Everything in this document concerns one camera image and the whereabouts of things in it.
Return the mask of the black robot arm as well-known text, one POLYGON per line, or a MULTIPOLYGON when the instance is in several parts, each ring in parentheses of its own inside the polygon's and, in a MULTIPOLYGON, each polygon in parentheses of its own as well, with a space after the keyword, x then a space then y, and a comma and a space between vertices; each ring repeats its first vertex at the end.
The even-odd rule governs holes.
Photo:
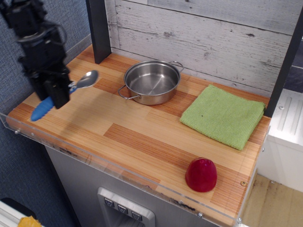
POLYGON ((61 108, 70 100, 70 71, 64 64, 66 35, 45 19, 40 0, 13 0, 9 5, 1 1, 0 12, 23 50, 18 61, 34 91, 40 100, 49 97, 61 108))

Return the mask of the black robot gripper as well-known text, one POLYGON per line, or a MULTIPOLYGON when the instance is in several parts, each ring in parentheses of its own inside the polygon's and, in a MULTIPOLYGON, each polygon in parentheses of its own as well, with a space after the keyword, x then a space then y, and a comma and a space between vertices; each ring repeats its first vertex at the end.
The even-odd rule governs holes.
POLYGON ((49 95, 56 109, 70 100, 69 70, 64 64, 64 40, 58 30, 23 31, 16 42, 24 55, 19 57, 24 75, 38 95, 49 95))

